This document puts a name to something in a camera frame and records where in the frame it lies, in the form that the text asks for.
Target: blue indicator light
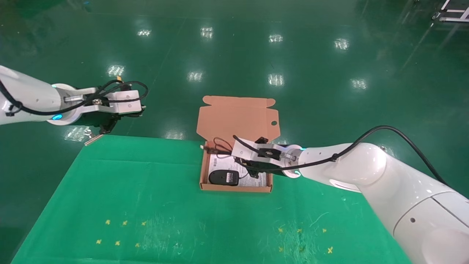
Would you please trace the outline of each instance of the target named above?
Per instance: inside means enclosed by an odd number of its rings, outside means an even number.
[[[54,116],[52,117],[52,120],[59,120],[59,119],[62,119],[62,117],[63,117],[63,115],[61,115],[61,114],[54,115]]]

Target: black cable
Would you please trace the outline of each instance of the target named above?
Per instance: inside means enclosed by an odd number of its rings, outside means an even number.
[[[230,149],[228,149],[227,147],[225,147],[225,146],[223,146],[223,145],[217,143],[216,140],[220,140],[220,141],[222,141],[222,142],[225,142],[225,143],[230,147]],[[213,138],[213,142],[215,143],[215,149],[220,152],[220,153],[217,153],[217,158],[219,158],[219,159],[226,159],[226,158],[231,157],[231,153],[233,152],[233,147],[231,146],[230,143],[228,143],[228,141],[226,141],[226,140],[224,140],[224,139],[222,139],[222,138],[219,138],[219,137],[214,137],[214,138]],[[220,155],[220,154],[222,154],[222,155],[227,155],[227,156],[226,156],[226,157],[223,157],[223,158],[220,158],[220,156],[218,156],[218,155]]]
[[[436,169],[433,167],[433,165],[430,163],[430,161],[425,157],[425,155],[422,153],[422,151],[420,149],[418,149],[418,147],[404,134],[402,133],[401,131],[399,131],[397,128],[395,127],[392,127],[392,126],[389,126],[389,125],[379,125],[379,126],[376,126],[370,130],[368,130],[367,132],[365,132],[363,135],[361,135],[357,140],[355,140],[355,142],[353,142],[350,146],[348,146],[346,149],[342,150],[341,152],[339,152],[338,154],[334,154],[332,155],[331,157],[327,158],[327,159],[323,159],[323,160],[320,160],[320,161],[315,161],[315,162],[311,162],[311,163],[305,163],[305,164],[301,164],[301,165],[296,165],[296,166],[290,166],[290,167],[284,167],[284,168],[277,168],[277,169],[265,169],[265,170],[262,170],[262,169],[259,169],[259,168],[256,168],[256,167],[251,167],[251,166],[246,166],[244,164],[241,164],[242,166],[244,166],[245,168],[247,169],[250,169],[250,170],[256,170],[256,171],[262,171],[262,172],[275,172],[275,171],[286,171],[286,170],[295,170],[295,169],[300,169],[300,168],[305,168],[305,167],[311,167],[311,166],[315,166],[315,165],[321,165],[321,164],[324,164],[324,163],[327,163],[327,162],[335,162],[338,158],[342,157],[343,155],[345,155],[346,153],[348,153],[350,150],[352,150],[353,148],[355,148],[360,142],[362,142],[365,138],[367,138],[369,135],[373,134],[374,132],[378,131],[378,130],[381,130],[381,129],[388,129],[388,130],[391,130],[393,132],[395,132],[396,134],[398,134],[401,138],[403,138],[412,148],[413,150],[418,154],[418,156],[422,159],[422,161],[425,163],[425,165],[427,165],[428,169],[432,172],[432,174],[435,176],[435,178],[447,185],[447,183],[445,182],[445,180],[443,180],[443,178],[440,176],[440,174],[436,171]],[[250,150],[260,154],[260,155],[265,155],[266,153],[264,153],[263,151],[260,151],[258,149],[255,149],[249,145],[247,145],[245,142],[243,142],[242,140],[240,140],[238,137],[236,136],[233,136],[234,139],[236,139],[238,142],[240,142],[243,146],[249,148]]]
[[[105,91],[104,93],[101,93],[103,90],[105,90],[108,86],[110,86],[111,84],[114,84],[114,83],[120,83],[119,85],[116,85],[115,87]],[[27,113],[30,113],[30,114],[33,114],[33,115],[38,115],[38,116],[52,116],[52,115],[58,115],[58,114],[63,114],[65,112],[68,112],[68,111],[71,111],[71,110],[74,110],[76,108],[79,108],[80,106],[83,106],[87,103],[91,103],[94,99],[97,99],[99,97],[103,97],[109,93],[112,93],[113,91],[117,90],[117,89],[120,89],[128,84],[138,84],[138,85],[141,85],[143,88],[145,88],[145,93],[138,97],[138,98],[135,98],[135,99],[128,99],[128,100],[102,100],[104,102],[131,102],[131,101],[138,101],[138,100],[141,100],[143,98],[145,98],[147,95],[148,95],[148,87],[141,83],[141,82],[138,82],[138,81],[129,81],[129,82],[122,82],[120,80],[111,80],[111,81],[108,81],[107,83],[105,83],[103,86],[99,86],[98,89],[96,90],[95,93],[93,93],[91,96],[89,96],[86,100],[76,104],[76,105],[73,105],[73,106],[70,106],[70,107],[67,107],[67,108],[64,108],[64,109],[60,109],[60,110],[57,110],[57,111],[49,111],[49,112],[43,112],[43,111],[37,111],[37,110],[33,110],[33,109],[30,109],[26,106],[23,105],[23,103],[21,103],[20,101],[17,101],[13,98],[13,96],[8,92],[8,90],[6,89],[6,87],[3,85],[2,81],[0,80],[0,93],[3,94],[3,96],[8,100],[10,101],[10,103],[15,106],[16,108],[18,108],[17,111],[15,112],[9,112],[9,113],[6,113],[7,116],[13,116],[15,113],[19,112],[20,110],[23,110]]]
[[[242,178],[246,177],[248,174],[249,174],[249,171],[248,171],[248,173],[246,173],[246,175],[244,175],[243,177],[239,177],[239,179],[242,179]]]

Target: screw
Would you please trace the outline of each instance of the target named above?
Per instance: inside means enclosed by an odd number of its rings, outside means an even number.
[[[94,105],[97,105],[97,104],[100,105],[100,104],[102,104],[102,101],[101,101],[101,99],[94,99],[94,100],[93,100],[93,104],[94,104]]]

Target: cable clip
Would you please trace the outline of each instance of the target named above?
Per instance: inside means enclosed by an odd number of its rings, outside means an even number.
[[[7,116],[15,116],[16,113],[18,113],[19,111],[21,111],[21,108],[23,107],[23,103],[21,102],[18,102],[18,104],[20,105],[18,107],[18,110],[16,110],[15,112],[12,112],[13,110],[13,107],[15,107],[14,105],[10,105],[10,107],[8,108],[9,112],[6,113]]]
[[[330,161],[335,162],[337,159],[335,158],[337,153],[332,154],[332,157],[329,158]]]

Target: box lid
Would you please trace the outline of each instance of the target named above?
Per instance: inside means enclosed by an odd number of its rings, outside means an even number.
[[[204,96],[199,110],[197,134],[207,141],[219,137],[233,142],[233,135],[256,141],[260,137],[274,140],[280,136],[279,112],[269,109],[272,98]]]

